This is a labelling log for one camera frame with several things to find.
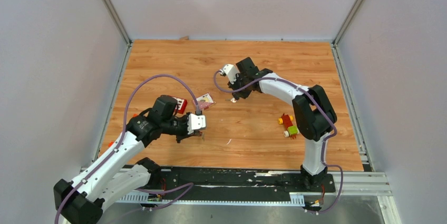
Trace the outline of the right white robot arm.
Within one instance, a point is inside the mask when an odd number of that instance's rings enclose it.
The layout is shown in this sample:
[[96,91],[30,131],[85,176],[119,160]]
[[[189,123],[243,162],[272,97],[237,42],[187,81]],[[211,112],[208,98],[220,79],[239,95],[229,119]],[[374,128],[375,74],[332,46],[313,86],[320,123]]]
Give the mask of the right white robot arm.
[[326,142],[337,134],[337,115],[325,90],[320,85],[308,87],[293,83],[270,69],[260,70],[249,57],[236,65],[226,64],[219,73],[228,78],[229,93],[235,100],[246,99],[257,91],[293,107],[297,128],[286,130],[285,134],[291,137],[298,132],[305,138],[301,184],[308,191],[320,187],[328,169]]

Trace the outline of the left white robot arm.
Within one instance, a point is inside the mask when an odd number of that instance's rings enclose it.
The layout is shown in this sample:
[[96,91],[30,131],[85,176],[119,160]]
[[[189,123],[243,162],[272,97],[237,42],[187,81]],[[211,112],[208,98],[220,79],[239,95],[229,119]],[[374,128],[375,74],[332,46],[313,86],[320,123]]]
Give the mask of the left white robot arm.
[[89,167],[70,181],[58,181],[53,188],[54,222],[64,217],[69,223],[97,223],[112,204],[134,189],[157,188],[162,177],[160,167],[149,158],[141,159],[124,174],[118,172],[163,134],[176,136],[177,142],[202,134],[206,128],[202,111],[177,117],[177,105],[172,96],[158,97],[153,107],[125,120],[124,131]]

